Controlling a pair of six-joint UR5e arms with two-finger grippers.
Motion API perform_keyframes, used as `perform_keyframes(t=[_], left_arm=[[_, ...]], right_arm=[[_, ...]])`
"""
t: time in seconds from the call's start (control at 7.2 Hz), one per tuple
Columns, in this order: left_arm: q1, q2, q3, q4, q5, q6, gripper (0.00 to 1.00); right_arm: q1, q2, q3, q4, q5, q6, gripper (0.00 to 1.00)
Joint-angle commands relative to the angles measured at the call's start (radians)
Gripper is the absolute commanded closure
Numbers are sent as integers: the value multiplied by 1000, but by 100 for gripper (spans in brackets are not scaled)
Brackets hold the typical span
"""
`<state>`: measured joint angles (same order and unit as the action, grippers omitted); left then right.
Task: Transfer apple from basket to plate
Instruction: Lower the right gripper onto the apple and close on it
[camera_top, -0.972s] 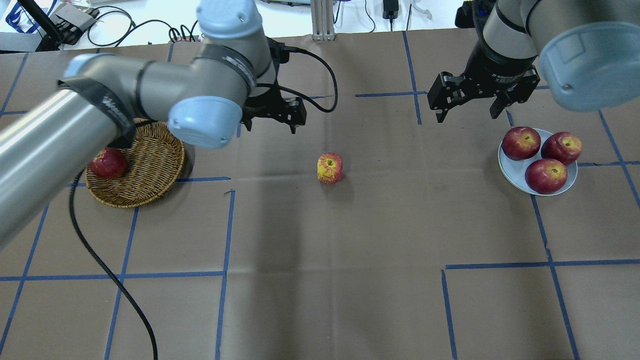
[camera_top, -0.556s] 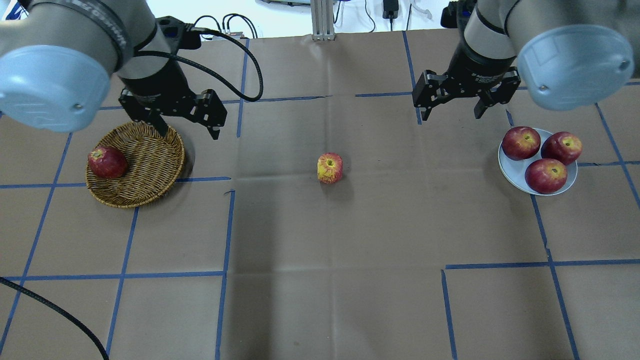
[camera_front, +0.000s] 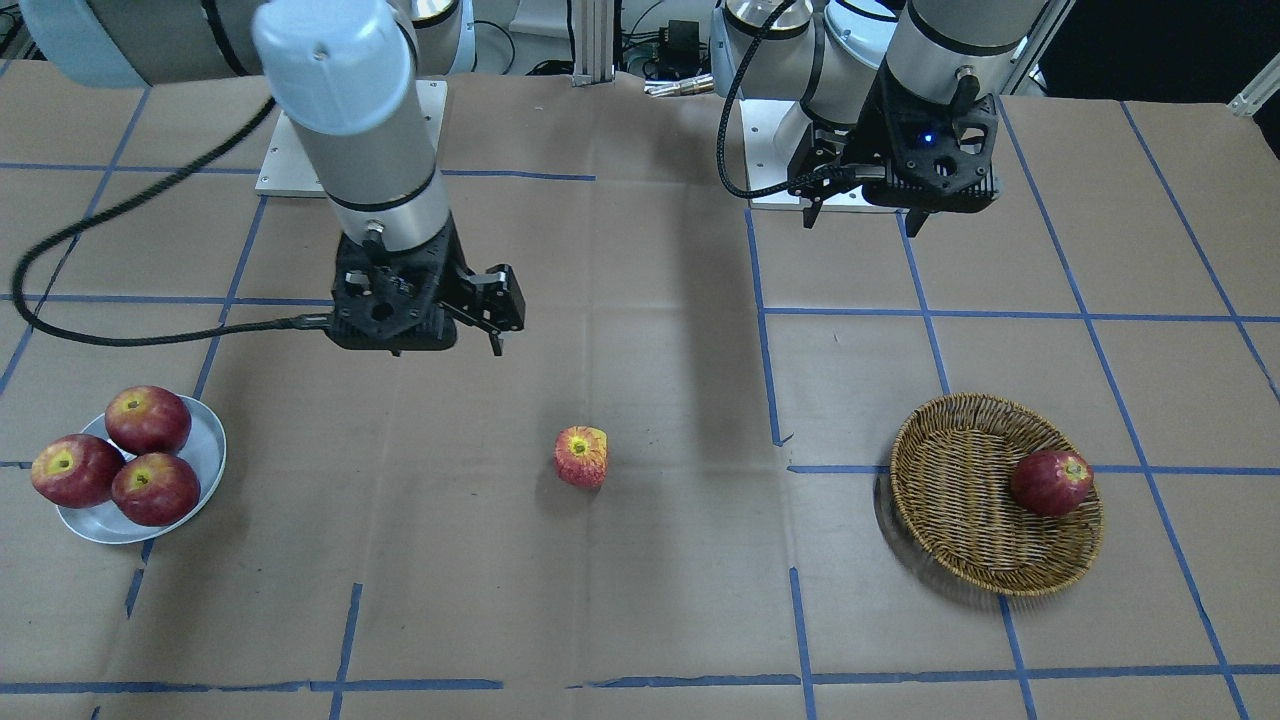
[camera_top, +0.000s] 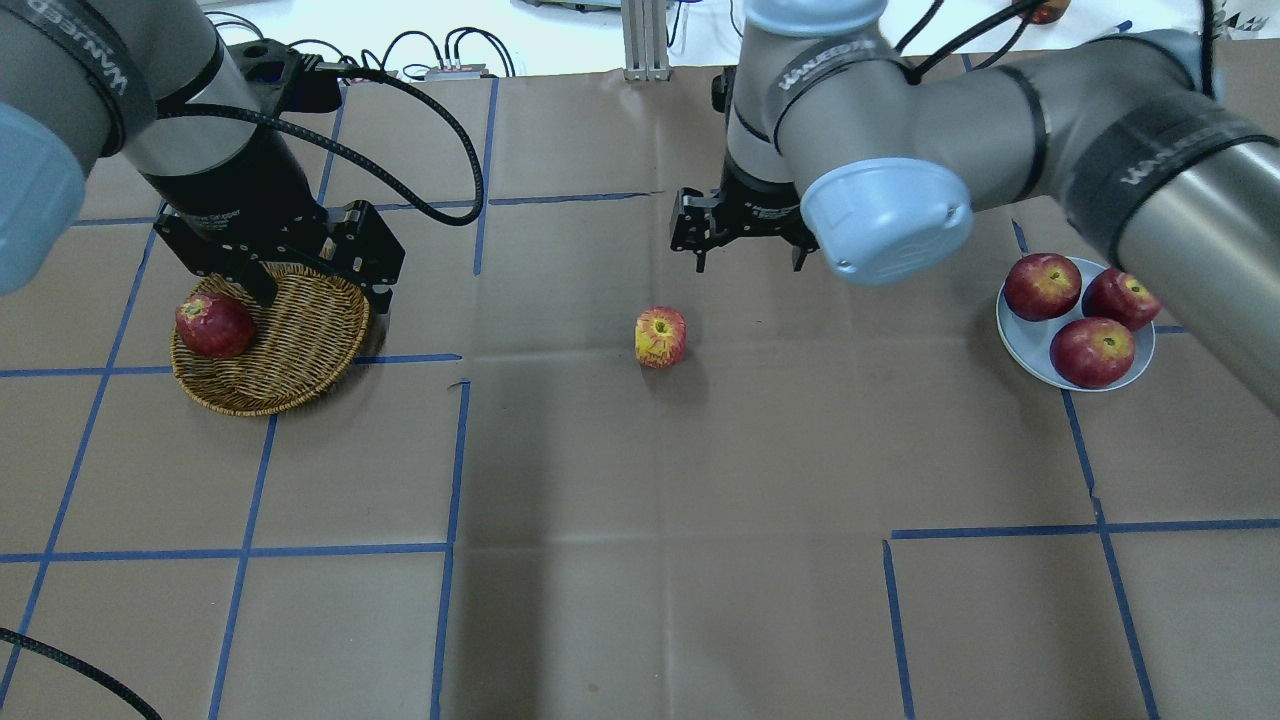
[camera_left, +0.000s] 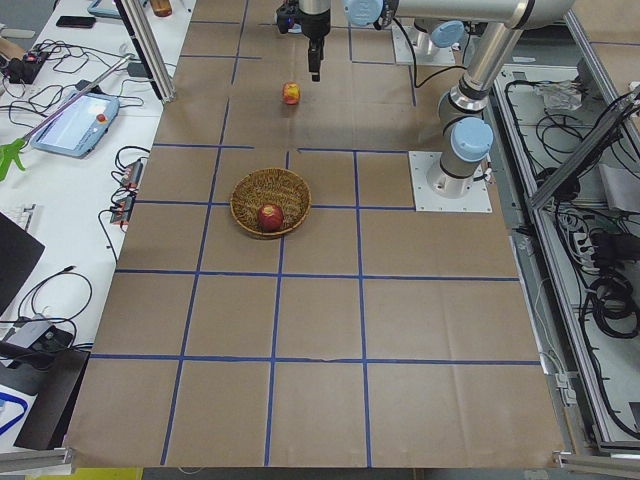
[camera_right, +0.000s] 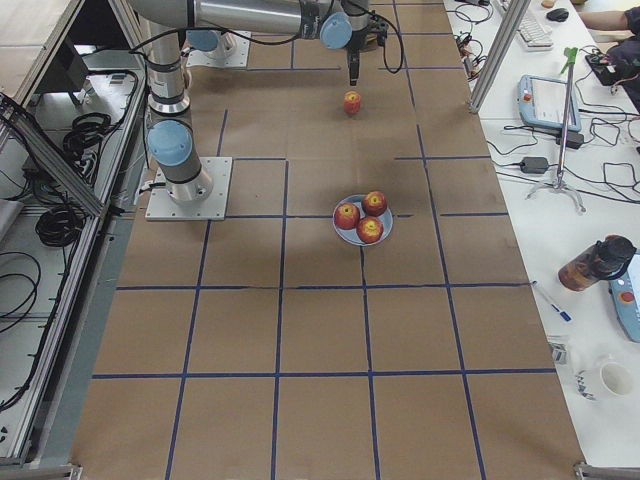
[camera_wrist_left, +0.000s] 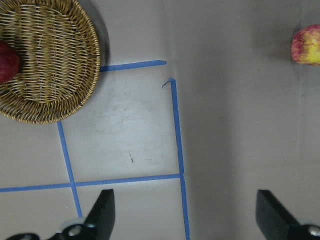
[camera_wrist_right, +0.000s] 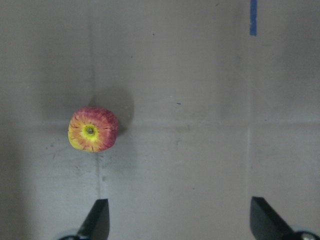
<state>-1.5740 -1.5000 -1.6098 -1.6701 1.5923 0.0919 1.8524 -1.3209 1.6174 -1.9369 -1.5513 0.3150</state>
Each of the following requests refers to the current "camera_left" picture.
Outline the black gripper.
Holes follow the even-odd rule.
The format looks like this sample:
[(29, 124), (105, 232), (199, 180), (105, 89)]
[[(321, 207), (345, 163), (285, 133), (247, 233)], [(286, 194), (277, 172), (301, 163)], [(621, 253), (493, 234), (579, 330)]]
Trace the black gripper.
[(281, 34), (299, 25), (310, 43), (307, 51), (308, 69), (312, 81), (320, 80), (323, 42), (331, 29), (330, 0), (284, 1), (275, 11), (276, 25)]

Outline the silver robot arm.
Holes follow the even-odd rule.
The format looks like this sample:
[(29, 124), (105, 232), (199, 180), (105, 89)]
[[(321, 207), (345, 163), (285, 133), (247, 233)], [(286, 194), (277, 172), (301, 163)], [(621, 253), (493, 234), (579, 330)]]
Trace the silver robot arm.
[(411, 28), (410, 42), (418, 53), (434, 55), (441, 49), (458, 43), (464, 31), (464, 23), (460, 20), (416, 17)]
[(465, 196), (474, 173), (491, 149), (494, 134), (481, 114), (489, 91), (522, 33), (560, 19), (571, 1), (345, 1), (343, 11), (355, 26), (381, 30), (397, 16), (433, 20), (485, 22), (464, 74), (438, 106), (445, 147), (426, 180), (436, 194), (449, 199)]

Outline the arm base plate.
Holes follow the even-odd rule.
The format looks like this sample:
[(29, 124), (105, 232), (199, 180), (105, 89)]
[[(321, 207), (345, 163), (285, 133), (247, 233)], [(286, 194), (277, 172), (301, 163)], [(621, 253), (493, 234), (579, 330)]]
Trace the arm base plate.
[(464, 35), (464, 24), (449, 21), (432, 30), (421, 31), (414, 26), (392, 26), (395, 63), (410, 65), (416, 59), (422, 66), (453, 66), (455, 58), (452, 46)]
[(440, 152), (408, 153), (415, 210), (490, 214), (492, 206), (481, 166), (470, 177), (456, 179), (442, 170), (440, 157)]

